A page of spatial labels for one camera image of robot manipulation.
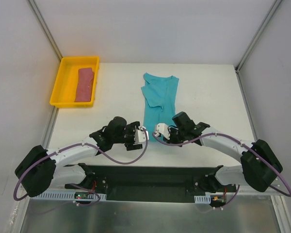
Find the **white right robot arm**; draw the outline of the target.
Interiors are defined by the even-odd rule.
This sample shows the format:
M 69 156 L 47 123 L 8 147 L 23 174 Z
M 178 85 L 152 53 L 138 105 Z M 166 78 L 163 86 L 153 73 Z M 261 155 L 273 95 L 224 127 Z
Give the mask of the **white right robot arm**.
M 164 142 L 181 145 L 193 141 L 222 152 L 240 163 L 238 166 L 217 166 L 199 180 L 199 188 L 206 192 L 215 193 L 230 184 L 247 184 L 256 191 L 265 192 L 283 170 L 268 143 L 261 139 L 256 142 L 232 139 L 207 123 L 194 123 L 185 112 L 173 116 L 172 120 L 173 126 L 161 125 Z

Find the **cyan t shirt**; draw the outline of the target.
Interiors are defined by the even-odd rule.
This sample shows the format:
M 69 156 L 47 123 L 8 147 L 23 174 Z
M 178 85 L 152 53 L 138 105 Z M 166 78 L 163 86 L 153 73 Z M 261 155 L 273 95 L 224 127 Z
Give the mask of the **cyan t shirt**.
M 175 113 L 175 102 L 179 78 L 175 76 L 157 77 L 149 73 L 143 75 L 145 85 L 141 87 L 145 98 L 145 113 L 143 125 L 149 132 L 149 141 L 156 142 L 152 133 L 155 126 L 165 123 L 173 125 L 172 117 Z

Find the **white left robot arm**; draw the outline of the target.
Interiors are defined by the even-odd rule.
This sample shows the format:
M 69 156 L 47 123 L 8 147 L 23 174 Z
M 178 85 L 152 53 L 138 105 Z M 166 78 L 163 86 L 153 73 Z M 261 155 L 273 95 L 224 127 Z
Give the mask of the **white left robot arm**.
M 26 191 L 24 197 L 36 197 L 54 186 L 93 191 L 98 184 L 97 177 L 79 160 L 102 154 L 120 165 L 120 161 L 106 153 L 113 145 L 123 144 L 127 151 L 142 149 L 145 152 L 148 138 L 148 132 L 140 122 L 128 124 L 124 118 L 116 116 L 108 125 L 75 144 L 56 149 L 35 146 L 15 169 L 18 181 L 13 192 L 14 200 L 23 199 L 17 197 L 21 186 Z

